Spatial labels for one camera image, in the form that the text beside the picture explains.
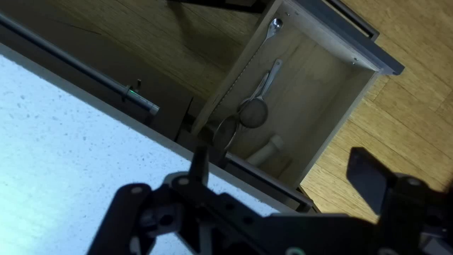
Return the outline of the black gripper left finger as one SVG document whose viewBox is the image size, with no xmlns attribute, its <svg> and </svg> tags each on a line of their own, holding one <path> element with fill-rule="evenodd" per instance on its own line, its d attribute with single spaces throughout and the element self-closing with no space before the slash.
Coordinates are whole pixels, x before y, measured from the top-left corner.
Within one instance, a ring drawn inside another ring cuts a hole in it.
<svg viewBox="0 0 453 255">
<path fill-rule="evenodd" d="M 197 148 L 191 161 L 188 176 L 192 182 L 208 183 L 209 151 L 205 147 Z"/>
</svg>

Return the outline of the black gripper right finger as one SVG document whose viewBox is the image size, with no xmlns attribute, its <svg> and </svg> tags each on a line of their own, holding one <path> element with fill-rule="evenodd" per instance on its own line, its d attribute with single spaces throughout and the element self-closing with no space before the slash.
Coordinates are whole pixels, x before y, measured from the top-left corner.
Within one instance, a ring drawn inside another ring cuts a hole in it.
<svg viewBox="0 0 453 255">
<path fill-rule="evenodd" d="M 352 148 L 347 164 L 347 181 L 368 207 L 376 216 L 382 216 L 386 209 L 386 195 L 395 188 L 399 176 L 365 148 Z"/>
</svg>

